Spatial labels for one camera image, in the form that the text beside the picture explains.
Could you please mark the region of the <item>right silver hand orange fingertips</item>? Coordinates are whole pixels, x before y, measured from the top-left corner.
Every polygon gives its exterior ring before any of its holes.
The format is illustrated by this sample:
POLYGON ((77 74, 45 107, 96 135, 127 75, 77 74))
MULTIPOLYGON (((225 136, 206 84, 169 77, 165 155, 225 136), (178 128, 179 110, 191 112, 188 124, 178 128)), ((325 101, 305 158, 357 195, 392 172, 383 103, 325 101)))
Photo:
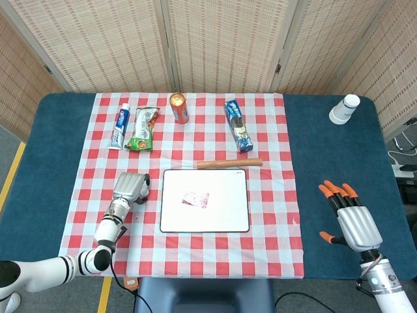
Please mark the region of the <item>right silver hand orange fingertips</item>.
POLYGON ((357 253, 376 250, 382 237, 367 207, 363 206, 356 191, 347 183, 341 187, 329 180, 319 185, 319 190, 328 200, 336 215, 343 235, 336 237, 326 231, 319 235, 330 244, 347 245, 357 253))

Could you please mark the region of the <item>left silver hand black fingers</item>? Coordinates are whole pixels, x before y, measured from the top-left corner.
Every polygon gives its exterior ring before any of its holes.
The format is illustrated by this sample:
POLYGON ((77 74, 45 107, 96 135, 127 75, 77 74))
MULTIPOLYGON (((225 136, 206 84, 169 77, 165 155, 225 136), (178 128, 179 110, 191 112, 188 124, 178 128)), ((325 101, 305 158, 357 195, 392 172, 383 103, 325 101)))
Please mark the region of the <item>left silver hand black fingers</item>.
POLYGON ((144 204, 148 200, 150 182, 148 173, 122 172, 113 189, 113 198, 122 198, 129 204, 144 204))

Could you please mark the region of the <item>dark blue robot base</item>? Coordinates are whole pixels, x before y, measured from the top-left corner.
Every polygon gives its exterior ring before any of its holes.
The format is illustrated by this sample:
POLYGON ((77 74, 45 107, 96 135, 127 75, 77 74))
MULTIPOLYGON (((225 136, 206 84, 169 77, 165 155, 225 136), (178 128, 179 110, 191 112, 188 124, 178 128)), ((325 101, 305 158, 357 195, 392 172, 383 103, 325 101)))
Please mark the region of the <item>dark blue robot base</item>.
POLYGON ((275 313, 272 281, 142 278, 134 313, 275 313))

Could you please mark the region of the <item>green snack bag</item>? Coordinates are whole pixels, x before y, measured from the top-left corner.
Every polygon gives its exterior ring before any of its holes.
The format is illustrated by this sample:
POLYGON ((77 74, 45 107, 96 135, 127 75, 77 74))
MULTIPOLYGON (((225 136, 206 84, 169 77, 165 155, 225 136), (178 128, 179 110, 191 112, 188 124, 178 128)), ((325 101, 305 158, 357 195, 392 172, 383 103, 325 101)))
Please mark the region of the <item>green snack bag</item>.
POLYGON ((152 151, 152 134, 160 109, 142 107, 136 109, 136 121, 132 137, 124 145, 130 151, 152 151))

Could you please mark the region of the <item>blue white toothpaste tube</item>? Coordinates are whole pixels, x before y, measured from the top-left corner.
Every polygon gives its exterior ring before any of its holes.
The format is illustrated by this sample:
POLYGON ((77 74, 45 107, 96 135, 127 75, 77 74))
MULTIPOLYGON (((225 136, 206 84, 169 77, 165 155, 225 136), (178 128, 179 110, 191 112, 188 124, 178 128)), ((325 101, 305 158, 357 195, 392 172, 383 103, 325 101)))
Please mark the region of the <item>blue white toothpaste tube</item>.
POLYGON ((130 105, 128 103, 123 103, 113 129, 111 141, 108 147, 109 149, 120 150, 123 148, 129 117, 130 105))

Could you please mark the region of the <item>white power strip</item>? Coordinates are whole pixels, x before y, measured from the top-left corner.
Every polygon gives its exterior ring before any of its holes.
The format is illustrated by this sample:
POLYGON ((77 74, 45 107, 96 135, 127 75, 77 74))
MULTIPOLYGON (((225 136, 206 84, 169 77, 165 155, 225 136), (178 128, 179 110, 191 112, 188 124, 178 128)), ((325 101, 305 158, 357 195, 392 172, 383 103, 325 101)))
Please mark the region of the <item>white power strip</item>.
POLYGON ((394 176, 396 178, 414 178, 414 174, 417 173, 417 165, 415 164, 392 164, 394 176))

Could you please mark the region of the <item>dark blue table cover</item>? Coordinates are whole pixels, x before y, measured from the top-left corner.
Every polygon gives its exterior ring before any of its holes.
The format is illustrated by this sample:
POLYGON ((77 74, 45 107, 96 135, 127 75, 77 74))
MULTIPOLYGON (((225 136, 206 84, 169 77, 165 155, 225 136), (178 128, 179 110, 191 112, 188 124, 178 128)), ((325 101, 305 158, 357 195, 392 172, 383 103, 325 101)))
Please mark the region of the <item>dark blue table cover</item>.
MULTIPOLYGON (((92 93, 54 93, 38 107, 32 133, 0 216, 0 260, 56 257, 76 178, 92 93)), ((373 102, 362 98, 345 125, 328 119, 338 96, 285 95, 306 278, 353 279, 359 256, 325 243, 339 230, 318 184, 346 182, 359 192, 383 238, 382 253, 402 279, 417 277, 417 249, 405 218, 373 102)))

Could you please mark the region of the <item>orange drink can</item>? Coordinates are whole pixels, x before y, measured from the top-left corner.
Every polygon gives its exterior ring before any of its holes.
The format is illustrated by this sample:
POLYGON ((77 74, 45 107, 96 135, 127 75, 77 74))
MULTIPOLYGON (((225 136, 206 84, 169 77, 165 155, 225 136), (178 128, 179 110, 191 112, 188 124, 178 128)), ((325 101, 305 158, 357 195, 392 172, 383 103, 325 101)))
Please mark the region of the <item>orange drink can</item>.
POLYGON ((173 93, 169 98, 169 103, 171 105, 175 121, 180 124, 187 123, 189 115, 185 96, 181 93, 173 93))

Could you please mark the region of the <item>red white checkered tablecloth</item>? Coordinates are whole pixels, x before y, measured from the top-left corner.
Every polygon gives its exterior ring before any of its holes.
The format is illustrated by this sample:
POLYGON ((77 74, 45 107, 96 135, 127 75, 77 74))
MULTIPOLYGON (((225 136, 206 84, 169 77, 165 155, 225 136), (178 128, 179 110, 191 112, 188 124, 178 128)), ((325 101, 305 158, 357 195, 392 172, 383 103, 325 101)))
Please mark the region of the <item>red white checkered tablecloth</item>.
POLYGON ((117 243, 119 275, 169 277, 272 277, 304 275, 300 213, 283 96, 278 93, 188 93, 189 121, 176 123, 167 93, 98 93, 84 137, 61 247, 75 255, 94 247, 93 236, 124 171, 148 173, 145 205, 126 217, 117 243), (250 230, 246 233, 162 233, 162 176, 168 168, 192 168, 202 160, 242 158, 223 105, 236 100, 260 158, 246 169, 250 230), (159 107, 152 151, 112 150, 109 142, 123 104, 131 110, 159 107))

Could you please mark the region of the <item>wooden rolling pin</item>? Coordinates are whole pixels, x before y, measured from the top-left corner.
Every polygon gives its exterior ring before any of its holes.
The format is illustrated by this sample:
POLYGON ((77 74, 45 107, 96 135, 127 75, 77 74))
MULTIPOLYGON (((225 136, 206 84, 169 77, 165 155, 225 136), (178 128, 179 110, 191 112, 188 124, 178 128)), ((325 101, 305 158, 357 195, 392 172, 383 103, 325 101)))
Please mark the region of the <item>wooden rolling pin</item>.
POLYGON ((235 159, 235 160, 213 160, 197 162, 197 169, 230 168, 239 166, 262 166, 262 158, 235 159))

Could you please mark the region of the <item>white paper cup stack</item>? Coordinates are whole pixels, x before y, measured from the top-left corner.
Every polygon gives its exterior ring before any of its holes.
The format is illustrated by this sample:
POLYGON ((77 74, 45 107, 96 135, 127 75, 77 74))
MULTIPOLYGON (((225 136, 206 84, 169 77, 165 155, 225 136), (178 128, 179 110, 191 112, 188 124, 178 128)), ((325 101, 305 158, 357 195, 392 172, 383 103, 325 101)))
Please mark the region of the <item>white paper cup stack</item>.
POLYGON ((360 98, 357 95, 348 94, 330 110, 329 119, 336 125, 344 125, 351 118, 359 104, 360 98))

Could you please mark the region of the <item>blue cookie package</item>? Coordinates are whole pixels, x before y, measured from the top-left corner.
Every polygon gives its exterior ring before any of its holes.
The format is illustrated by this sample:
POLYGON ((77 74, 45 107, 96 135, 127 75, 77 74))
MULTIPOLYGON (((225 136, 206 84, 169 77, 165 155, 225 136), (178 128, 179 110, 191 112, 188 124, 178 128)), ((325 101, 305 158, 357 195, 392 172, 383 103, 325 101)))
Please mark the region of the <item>blue cookie package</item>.
POLYGON ((238 102, 235 99, 229 100, 225 102, 223 108, 238 152, 245 153, 251 151, 253 142, 247 132, 238 102))

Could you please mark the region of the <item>woven bamboo folding screen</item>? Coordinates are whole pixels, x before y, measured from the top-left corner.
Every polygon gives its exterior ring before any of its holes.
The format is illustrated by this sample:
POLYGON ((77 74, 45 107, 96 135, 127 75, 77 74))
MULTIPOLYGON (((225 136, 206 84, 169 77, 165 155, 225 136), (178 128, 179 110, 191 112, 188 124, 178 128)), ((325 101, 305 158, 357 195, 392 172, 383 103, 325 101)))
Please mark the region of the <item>woven bamboo folding screen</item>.
POLYGON ((45 93, 354 93, 387 140, 417 119, 417 0, 0 0, 3 32, 45 93))

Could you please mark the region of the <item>white rectangular board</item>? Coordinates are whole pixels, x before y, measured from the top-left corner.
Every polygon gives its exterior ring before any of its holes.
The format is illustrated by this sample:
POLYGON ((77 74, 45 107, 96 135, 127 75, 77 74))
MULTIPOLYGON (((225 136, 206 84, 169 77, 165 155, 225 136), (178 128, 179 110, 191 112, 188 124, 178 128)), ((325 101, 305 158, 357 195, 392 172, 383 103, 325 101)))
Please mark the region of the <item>white rectangular board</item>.
POLYGON ((160 231, 247 232, 250 229, 243 169, 166 170, 162 181, 160 231), (185 192, 208 192, 206 209, 181 202, 185 192))

